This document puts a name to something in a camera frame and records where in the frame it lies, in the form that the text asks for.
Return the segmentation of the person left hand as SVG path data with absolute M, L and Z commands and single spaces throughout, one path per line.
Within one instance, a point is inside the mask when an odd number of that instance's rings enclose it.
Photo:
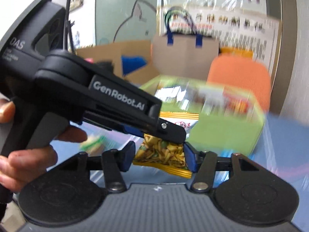
M 1 98 L 1 124 L 13 119 L 15 108 L 13 102 Z M 87 134 L 75 126 L 69 126 L 57 139 L 81 143 L 87 140 Z M 12 192 L 20 192 L 26 184 L 43 175 L 57 161 L 58 155 L 51 145 L 13 151 L 8 158 L 1 156 L 1 185 Z

